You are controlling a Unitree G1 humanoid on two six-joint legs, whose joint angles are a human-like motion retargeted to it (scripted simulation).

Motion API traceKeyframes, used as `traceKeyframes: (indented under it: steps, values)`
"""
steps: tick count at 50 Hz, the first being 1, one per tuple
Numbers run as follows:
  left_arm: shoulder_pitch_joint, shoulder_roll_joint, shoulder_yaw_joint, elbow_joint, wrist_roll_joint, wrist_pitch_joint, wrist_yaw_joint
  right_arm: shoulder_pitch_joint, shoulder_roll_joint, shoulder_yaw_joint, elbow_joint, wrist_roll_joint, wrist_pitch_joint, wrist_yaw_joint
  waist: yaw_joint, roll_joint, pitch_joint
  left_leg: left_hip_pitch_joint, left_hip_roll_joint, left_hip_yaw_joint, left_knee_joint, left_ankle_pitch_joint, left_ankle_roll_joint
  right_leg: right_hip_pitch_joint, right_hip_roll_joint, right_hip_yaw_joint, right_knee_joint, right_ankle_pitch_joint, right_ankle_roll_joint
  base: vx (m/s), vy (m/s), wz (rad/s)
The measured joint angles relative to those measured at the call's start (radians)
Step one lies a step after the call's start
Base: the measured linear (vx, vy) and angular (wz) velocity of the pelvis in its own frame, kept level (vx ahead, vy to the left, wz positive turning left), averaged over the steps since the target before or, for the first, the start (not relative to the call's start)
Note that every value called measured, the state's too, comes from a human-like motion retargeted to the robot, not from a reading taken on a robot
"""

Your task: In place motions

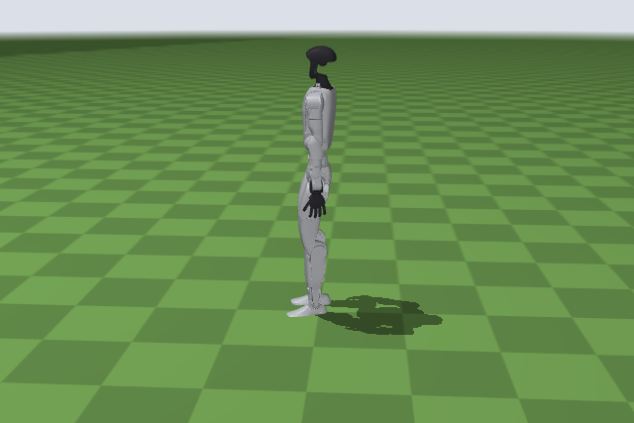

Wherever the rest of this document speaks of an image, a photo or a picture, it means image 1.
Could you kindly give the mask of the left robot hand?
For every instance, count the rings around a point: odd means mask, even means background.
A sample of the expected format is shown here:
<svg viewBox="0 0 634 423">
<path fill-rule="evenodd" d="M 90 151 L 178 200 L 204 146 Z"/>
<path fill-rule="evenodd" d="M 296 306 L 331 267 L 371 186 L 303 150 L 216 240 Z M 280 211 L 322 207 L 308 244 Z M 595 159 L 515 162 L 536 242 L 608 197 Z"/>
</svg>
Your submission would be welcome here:
<svg viewBox="0 0 634 423">
<path fill-rule="evenodd" d="M 309 196 L 309 201 L 304 206 L 303 211 L 305 211 L 307 209 L 307 207 L 309 206 L 309 204 L 310 204 L 309 218 L 312 217 L 313 209 L 314 209 L 314 218 L 317 217 L 317 209 L 319 210 L 319 215 L 318 216 L 321 217 L 321 215 L 322 215 L 321 207 L 323 207 L 323 214 L 326 215 L 325 199 L 324 199 L 324 197 L 321 194 L 323 192 L 323 182 L 322 182 L 322 189 L 321 190 L 312 190 L 312 181 L 311 180 L 310 180 L 309 186 L 310 186 L 310 193 L 312 193 L 312 194 Z"/>
</svg>

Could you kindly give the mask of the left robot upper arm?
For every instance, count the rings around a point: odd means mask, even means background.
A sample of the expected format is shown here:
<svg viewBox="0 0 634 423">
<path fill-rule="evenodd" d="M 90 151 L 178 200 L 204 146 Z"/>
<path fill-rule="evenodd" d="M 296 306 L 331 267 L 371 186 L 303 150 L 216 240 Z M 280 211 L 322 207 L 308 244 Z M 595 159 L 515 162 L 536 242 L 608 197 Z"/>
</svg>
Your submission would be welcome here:
<svg viewBox="0 0 634 423">
<path fill-rule="evenodd" d="M 324 98 L 321 92 L 312 92 L 305 98 L 305 108 L 307 111 L 308 128 L 311 136 L 304 141 L 304 147 L 308 149 L 308 142 L 316 138 L 323 144 L 323 119 Z"/>
</svg>

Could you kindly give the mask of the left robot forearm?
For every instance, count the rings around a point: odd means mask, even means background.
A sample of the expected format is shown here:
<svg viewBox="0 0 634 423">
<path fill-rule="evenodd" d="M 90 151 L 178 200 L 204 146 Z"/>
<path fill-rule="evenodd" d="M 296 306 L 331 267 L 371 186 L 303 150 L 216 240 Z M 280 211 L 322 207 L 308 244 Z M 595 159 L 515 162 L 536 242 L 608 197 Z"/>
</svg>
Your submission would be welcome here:
<svg viewBox="0 0 634 423">
<path fill-rule="evenodd" d="M 309 159 L 309 177 L 312 181 L 312 190 L 321 190 L 322 189 L 322 159 L 323 159 L 323 150 L 321 143 L 318 139 L 313 138 L 308 142 L 309 155 L 307 159 Z"/>
</svg>

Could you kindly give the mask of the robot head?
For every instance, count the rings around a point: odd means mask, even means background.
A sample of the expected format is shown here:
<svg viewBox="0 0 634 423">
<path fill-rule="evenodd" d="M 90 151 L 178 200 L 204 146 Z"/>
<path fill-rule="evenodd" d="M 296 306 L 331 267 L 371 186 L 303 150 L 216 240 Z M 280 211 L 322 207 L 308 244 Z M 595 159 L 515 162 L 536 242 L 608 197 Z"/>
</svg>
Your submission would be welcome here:
<svg viewBox="0 0 634 423">
<path fill-rule="evenodd" d="M 316 78 L 316 83 L 320 83 L 320 88 L 332 90 L 333 86 L 328 81 L 327 75 L 318 73 L 317 66 L 318 63 L 321 66 L 325 66 L 327 62 L 336 61 L 337 57 L 335 52 L 328 47 L 318 46 L 308 50 L 306 52 L 306 56 L 310 60 L 309 77 Z M 314 85 L 313 87 L 316 87 L 316 85 Z"/>
</svg>

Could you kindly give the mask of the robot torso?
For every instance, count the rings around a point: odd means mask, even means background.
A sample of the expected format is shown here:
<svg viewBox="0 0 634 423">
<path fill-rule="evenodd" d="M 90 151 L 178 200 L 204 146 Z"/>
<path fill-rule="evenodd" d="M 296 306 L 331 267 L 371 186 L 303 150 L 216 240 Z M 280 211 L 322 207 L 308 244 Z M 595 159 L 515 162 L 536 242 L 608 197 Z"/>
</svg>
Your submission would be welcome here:
<svg viewBox="0 0 634 423">
<path fill-rule="evenodd" d="M 332 140 L 333 140 L 333 133 L 334 133 L 334 124 L 335 124 L 335 115 L 336 115 L 336 104 L 337 104 L 337 93 L 336 93 L 336 89 L 333 86 L 333 89 L 326 89 L 326 88 L 320 88 L 320 83 L 316 83 L 315 84 L 316 87 L 311 86 L 308 91 L 306 92 L 304 99 L 303 99 L 303 103 L 302 103 L 302 121 L 303 121 L 303 142 L 306 140 L 306 138 L 311 136 L 311 131 L 308 128 L 308 119 L 307 119 L 307 111 L 305 108 L 305 98 L 306 96 L 308 96 L 308 94 L 312 93 L 312 92 L 321 92 L 322 96 L 324 98 L 324 109 L 322 112 L 322 119 L 323 119 L 323 144 L 322 144 L 322 150 L 323 151 L 328 151 L 329 148 L 332 146 Z M 319 87 L 317 87 L 319 86 Z M 304 147 L 305 148 L 305 147 Z M 306 149 L 306 148 L 305 148 Z M 311 168 L 309 168 L 309 163 L 307 164 L 307 169 L 306 169 L 306 176 L 307 176 L 307 181 L 310 182 L 310 177 L 309 177 L 309 170 Z M 331 172 L 331 167 L 330 164 L 328 162 L 328 158 L 327 155 L 323 152 L 323 159 L 322 159 L 322 168 L 320 169 L 322 171 L 322 176 L 325 177 L 326 180 L 326 184 L 331 184 L 332 181 L 332 172 Z"/>
</svg>

